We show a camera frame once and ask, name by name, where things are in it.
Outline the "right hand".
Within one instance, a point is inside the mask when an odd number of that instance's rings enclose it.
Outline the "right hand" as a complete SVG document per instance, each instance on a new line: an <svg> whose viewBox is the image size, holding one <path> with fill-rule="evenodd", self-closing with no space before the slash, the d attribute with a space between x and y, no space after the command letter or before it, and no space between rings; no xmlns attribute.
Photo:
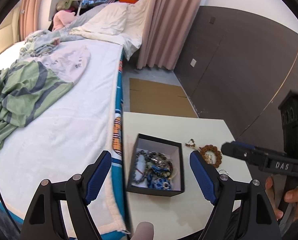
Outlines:
<svg viewBox="0 0 298 240"><path fill-rule="evenodd" d="M283 211L279 210L274 202L274 191L273 191L273 180L271 177L268 177L265 183L265 190L268 198L270 199L274 214L276 219L279 220L283 217ZM295 215L293 221L298 220L298 188L288 191L284 196L284 201L289 204L295 204Z"/></svg>

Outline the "left hand thumb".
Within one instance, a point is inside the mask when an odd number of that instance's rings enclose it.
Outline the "left hand thumb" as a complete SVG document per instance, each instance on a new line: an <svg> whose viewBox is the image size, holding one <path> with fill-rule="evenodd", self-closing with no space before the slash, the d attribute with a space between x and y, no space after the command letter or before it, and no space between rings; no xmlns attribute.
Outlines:
<svg viewBox="0 0 298 240"><path fill-rule="evenodd" d="M141 222L138 224L132 240L153 240L154 226L150 222Z"/></svg>

